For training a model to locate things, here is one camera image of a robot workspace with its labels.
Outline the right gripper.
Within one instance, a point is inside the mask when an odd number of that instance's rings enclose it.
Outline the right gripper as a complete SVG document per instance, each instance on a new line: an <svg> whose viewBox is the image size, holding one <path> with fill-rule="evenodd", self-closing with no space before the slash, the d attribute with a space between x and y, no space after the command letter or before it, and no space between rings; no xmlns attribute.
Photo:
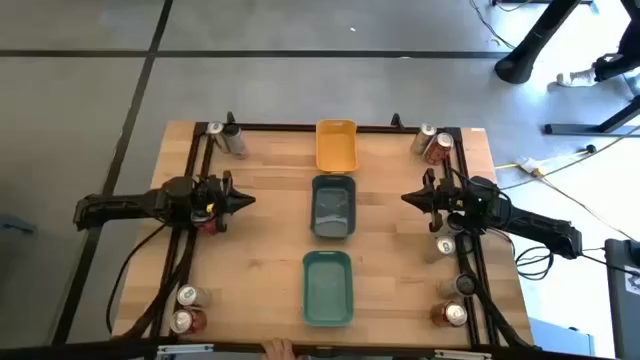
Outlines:
<svg viewBox="0 0 640 360"><path fill-rule="evenodd" d="M444 225L441 210L447 212L462 210L463 195L462 189L455 185L452 178L441 178L438 184L435 184L435 180L435 170L428 168L423 176L425 187L401 196L404 202L422 213L426 212L426 203L420 199L427 196L427 211L431 214L429 230L432 233L439 231Z"/></svg>

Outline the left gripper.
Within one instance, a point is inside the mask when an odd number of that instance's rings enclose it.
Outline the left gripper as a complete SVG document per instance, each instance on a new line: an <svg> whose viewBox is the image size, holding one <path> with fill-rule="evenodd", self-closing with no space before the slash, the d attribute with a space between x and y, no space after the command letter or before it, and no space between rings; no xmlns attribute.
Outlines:
<svg viewBox="0 0 640 360"><path fill-rule="evenodd" d="M221 177L216 175L201 176L197 182L197 228L208 233L224 233L227 231L227 218L230 215L229 197L231 192L231 213L252 205L256 198L238 191L233 185L229 170L224 170Z"/></svg>

